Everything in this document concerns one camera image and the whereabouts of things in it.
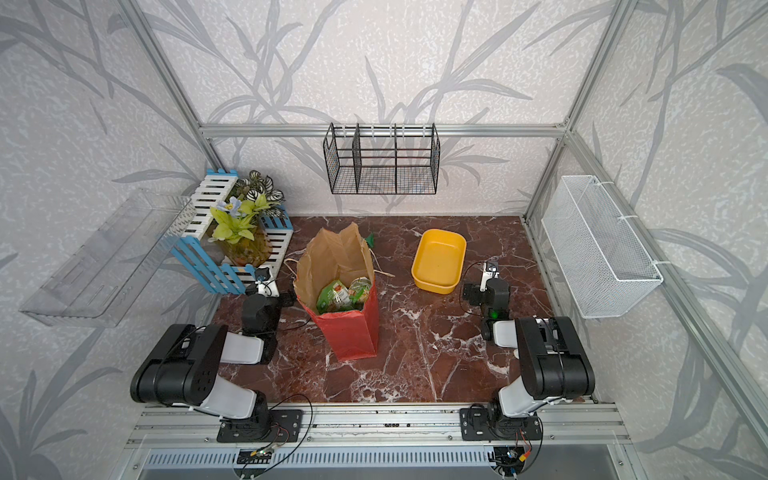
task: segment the white mesh basket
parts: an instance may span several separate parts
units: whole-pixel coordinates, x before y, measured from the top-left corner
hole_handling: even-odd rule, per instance
[[[562,177],[541,223],[584,318],[624,315],[664,281],[592,175]]]

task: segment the yellow bowl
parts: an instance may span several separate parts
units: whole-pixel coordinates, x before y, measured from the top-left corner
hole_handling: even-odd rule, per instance
[[[416,286],[448,295],[462,276],[467,240],[455,232],[433,228],[422,235],[411,275]]]

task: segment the red marble surface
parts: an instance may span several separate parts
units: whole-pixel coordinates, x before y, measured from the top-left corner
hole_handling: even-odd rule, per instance
[[[547,316],[551,307],[533,253],[518,217],[293,217],[295,231],[289,258],[300,258],[321,227],[338,232],[357,222],[365,237],[373,232],[379,270],[379,355],[338,362],[323,333],[313,324],[278,334],[277,354],[267,366],[222,365],[220,375],[238,385],[264,392],[271,402],[303,393],[313,402],[484,402],[494,390],[518,378],[511,349],[487,344],[480,318],[458,302],[461,286],[450,295],[417,288],[411,264],[422,232],[440,228],[467,240],[464,268],[475,261],[497,260],[501,277],[511,286],[513,316]],[[278,286],[286,289],[292,274],[286,262]],[[467,281],[479,282],[482,265]],[[225,296],[214,317],[230,331],[240,330],[245,296]],[[463,303],[470,312],[478,309]],[[308,316],[296,304],[283,309],[280,328],[301,325]]]

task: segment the paper bag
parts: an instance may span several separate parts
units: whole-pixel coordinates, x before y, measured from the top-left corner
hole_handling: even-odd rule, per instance
[[[360,310],[317,312],[320,290],[335,279],[344,285],[361,276],[371,282],[371,293]],[[357,223],[334,233],[326,229],[310,241],[299,260],[293,288],[299,303],[320,327],[339,361],[376,356],[379,348],[379,298],[368,243],[360,236]]]

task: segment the green snack package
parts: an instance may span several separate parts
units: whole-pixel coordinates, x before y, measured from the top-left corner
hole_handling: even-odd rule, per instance
[[[349,284],[349,300],[355,310],[362,310],[363,304],[371,293],[371,281],[367,277],[355,278]]]
[[[328,312],[344,312],[352,309],[352,301],[349,299],[349,291],[341,283],[334,280],[320,290],[317,297],[317,312],[322,315]]]

